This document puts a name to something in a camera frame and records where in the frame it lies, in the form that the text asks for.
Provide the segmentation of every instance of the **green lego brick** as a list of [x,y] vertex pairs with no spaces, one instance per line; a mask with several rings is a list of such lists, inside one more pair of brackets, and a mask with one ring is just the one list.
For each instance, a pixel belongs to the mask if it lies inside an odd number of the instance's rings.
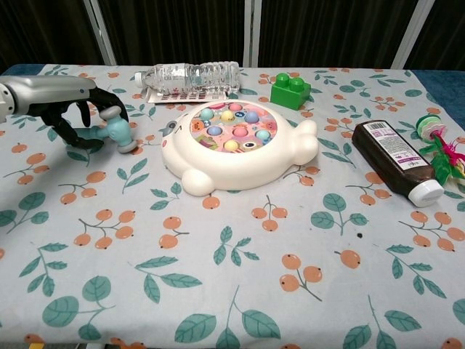
[[271,86],[271,103],[297,111],[310,96],[310,84],[302,78],[290,79],[286,73],[279,73]]

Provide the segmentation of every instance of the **bottle white cap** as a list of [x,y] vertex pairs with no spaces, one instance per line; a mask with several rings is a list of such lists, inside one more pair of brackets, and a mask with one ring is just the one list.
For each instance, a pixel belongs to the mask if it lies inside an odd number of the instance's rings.
[[408,194],[408,199],[417,207],[426,207],[438,200],[444,188],[436,180],[425,180]]
[[134,81],[136,83],[136,86],[140,89],[144,89],[146,87],[144,80],[142,80],[142,71],[138,71],[134,74]]

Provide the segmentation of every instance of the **bottle label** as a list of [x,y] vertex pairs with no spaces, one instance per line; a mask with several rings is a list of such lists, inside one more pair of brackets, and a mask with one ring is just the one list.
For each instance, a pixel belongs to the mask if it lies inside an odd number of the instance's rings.
[[363,126],[401,169],[428,166],[428,163],[386,122],[371,122]]
[[163,64],[163,85],[172,95],[187,93],[185,63]]

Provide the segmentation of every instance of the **floral tablecloth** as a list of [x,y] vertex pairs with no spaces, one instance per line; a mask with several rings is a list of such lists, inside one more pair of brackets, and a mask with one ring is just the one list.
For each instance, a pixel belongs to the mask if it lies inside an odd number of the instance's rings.
[[[192,105],[145,103],[148,67],[46,65],[126,105],[133,153],[107,140],[66,146],[41,119],[0,124],[0,342],[112,342],[130,348],[461,348],[465,185],[415,208],[352,146],[387,120],[415,148],[434,113],[465,132],[410,71],[243,69],[240,93],[291,124],[318,124],[311,163],[247,191],[186,194],[163,165],[161,133]],[[269,102],[280,72],[311,83],[299,111]],[[92,124],[102,120],[90,106]],[[76,106],[64,117],[82,127]]]

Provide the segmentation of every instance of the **black curtain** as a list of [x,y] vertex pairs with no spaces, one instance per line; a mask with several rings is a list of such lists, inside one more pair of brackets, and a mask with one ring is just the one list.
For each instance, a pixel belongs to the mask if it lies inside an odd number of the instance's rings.
[[390,68],[416,0],[263,0],[261,67]]
[[464,0],[434,2],[405,67],[465,70]]
[[1,0],[0,71],[19,63],[103,64],[82,0]]
[[242,64],[244,0],[99,0],[118,64]]

